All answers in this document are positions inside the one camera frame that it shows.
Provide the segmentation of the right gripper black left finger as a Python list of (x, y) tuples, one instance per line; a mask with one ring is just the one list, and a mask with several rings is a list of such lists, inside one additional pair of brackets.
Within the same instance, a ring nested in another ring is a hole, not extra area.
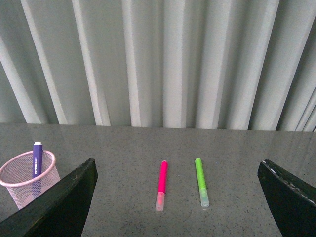
[(2, 237), (80, 237), (98, 179), (88, 159), (0, 224)]

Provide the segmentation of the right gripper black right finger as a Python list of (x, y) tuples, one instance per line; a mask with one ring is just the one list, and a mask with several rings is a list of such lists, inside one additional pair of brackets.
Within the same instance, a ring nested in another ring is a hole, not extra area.
[(316, 189), (266, 159), (257, 172), (272, 216), (283, 237), (316, 235)]

